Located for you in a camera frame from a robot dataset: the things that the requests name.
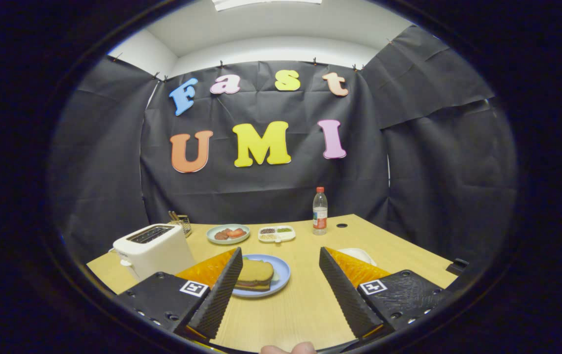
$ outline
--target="plastic bottle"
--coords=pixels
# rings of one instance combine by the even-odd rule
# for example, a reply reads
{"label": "plastic bottle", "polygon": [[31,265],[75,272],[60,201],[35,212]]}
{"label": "plastic bottle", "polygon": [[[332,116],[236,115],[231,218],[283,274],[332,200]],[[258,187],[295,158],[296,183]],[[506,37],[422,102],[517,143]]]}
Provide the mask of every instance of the plastic bottle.
{"label": "plastic bottle", "polygon": [[327,197],[324,196],[324,187],[316,188],[316,196],[312,204],[314,211],[314,235],[325,235],[327,233]]}

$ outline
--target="wooden table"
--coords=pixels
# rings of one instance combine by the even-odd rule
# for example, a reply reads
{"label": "wooden table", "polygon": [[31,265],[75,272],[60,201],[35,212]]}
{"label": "wooden table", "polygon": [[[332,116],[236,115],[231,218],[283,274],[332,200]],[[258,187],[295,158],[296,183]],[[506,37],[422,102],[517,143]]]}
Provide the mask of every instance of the wooden table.
{"label": "wooden table", "polygon": [[[348,224],[348,227],[336,227],[340,223]],[[357,215],[331,217],[327,224],[327,233],[322,236],[312,234],[312,220],[275,224],[290,225],[296,231],[294,240],[279,244],[257,239],[259,228],[266,224],[247,225],[251,236],[232,245],[218,245],[207,240],[207,230],[214,225],[192,224],[187,243],[197,262],[240,246],[243,255],[263,253],[279,257],[292,271],[288,284],[274,295],[264,298],[232,296],[218,335],[211,343],[258,353],[264,345],[276,345],[289,352],[302,341],[312,341],[316,349],[321,349],[355,339],[318,266],[321,246],[364,249],[385,271],[395,273],[410,269],[443,288],[456,279],[454,274],[445,271],[450,261]],[[115,252],[107,253],[87,266],[117,294],[137,284],[137,280],[119,264]]]}

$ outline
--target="ceiling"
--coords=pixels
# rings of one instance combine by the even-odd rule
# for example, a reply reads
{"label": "ceiling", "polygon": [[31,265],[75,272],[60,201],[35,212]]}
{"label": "ceiling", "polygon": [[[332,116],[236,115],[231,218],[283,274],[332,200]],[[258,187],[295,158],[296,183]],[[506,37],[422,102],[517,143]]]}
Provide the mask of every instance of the ceiling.
{"label": "ceiling", "polygon": [[263,3],[216,11],[196,0],[147,30],[178,57],[221,43],[266,36],[310,36],[382,49],[411,23],[366,0]]}

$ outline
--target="yellow letter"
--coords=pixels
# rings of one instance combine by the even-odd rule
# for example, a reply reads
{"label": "yellow letter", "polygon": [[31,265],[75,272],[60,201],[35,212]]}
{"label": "yellow letter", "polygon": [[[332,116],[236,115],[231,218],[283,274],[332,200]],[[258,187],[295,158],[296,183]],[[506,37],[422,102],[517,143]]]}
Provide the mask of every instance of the yellow letter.
{"label": "yellow letter", "polygon": [[238,124],[233,127],[233,132],[238,135],[238,159],[236,167],[248,167],[253,164],[253,159],[248,157],[248,150],[252,153],[258,164],[263,163],[268,149],[270,156],[266,160],[269,164],[287,164],[292,161],[287,154],[285,146],[285,130],[288,125],[285,121],[273,121],[268,124],[263,137],[259,137],[252,124]]}
{"label": "yellow letter", "polygon": [[275,86],[278,90],[298,90],[301,87],[299,73],[295,70],[279,70],[275,74]]}

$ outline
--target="finger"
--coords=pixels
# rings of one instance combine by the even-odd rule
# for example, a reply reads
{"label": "finger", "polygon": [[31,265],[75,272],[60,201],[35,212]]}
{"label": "finger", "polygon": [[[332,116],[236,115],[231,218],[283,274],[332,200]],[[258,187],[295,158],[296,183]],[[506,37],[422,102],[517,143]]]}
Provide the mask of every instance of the finger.
{"label": "finger", "polygon": [[310,341],[297,344],[291,354],[315,354],[314,345]]}
{"label": "finger", "polygon": [[290,354],[290,353],[286,352],[285,350],[279,347],[275,347],[274,345],[267,345],[261,348],[259,354]]}

